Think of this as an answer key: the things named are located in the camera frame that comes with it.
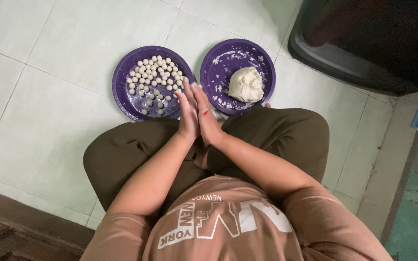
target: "person's left hand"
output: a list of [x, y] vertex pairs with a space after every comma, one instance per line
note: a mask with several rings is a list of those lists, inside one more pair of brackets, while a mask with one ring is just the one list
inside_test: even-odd
[[180, 107], [182, 108], [178, 133], [191, 142], [194, 142], [201, 134], [198, 122], [198, 105], [189, 87], [187, 77], [183, 78], [183, 87], [183, 93], [175, 92], [180, 101]]

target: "olive green pants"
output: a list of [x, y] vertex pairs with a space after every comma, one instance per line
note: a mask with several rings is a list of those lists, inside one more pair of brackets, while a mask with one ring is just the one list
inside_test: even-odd
[[[168, 118], [125, 123], [101, 134], [88, 146], [83, 157], [84, 168], [105, 210], [130, 176], [177, 132], [178, 125], [178, 120]], [[329, 130], [327, 122], [316, 112], [254, 107], [244, 115], [229, 117], [222, 129], [322, 181]], [[196, 166], [193, 159], [197, 143], [202, 142], [197, 140], [183, 160], [163, 204], [164, 211], [184, 191], [213, 174], [236, 177], [256, 185], [214, 147], [209, 148], [208, 169]]]

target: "dough lump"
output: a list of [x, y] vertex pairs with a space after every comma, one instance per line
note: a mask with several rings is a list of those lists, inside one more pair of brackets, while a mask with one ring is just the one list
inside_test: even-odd
[[255, 103], [262, 99], [262, 77], [255, 67], [241, 68], [232, 75], [229, 96], [245, 103]]

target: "brown t-shirt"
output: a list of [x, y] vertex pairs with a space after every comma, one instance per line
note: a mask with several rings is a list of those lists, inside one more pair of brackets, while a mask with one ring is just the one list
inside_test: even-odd
[[392, 260], [324, 189], [295, 192], [281, 208], [249, 183], [209, 177], [184, 192], [154, 227], [137, 215], [106, 214], [81, 260]]

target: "person's right hand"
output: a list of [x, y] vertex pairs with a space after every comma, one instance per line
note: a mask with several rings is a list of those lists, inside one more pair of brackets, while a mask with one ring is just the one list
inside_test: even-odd
[[207, 95], [196, 83], [192, 83], [190, 88], [196, 97], [198, 103], [198, 119], [201, 128], [201, 136], [205, 144], [211, 144], [214, 147], [223, 140], [226, 133], [222, 131], [216, 117], [212, 114]]

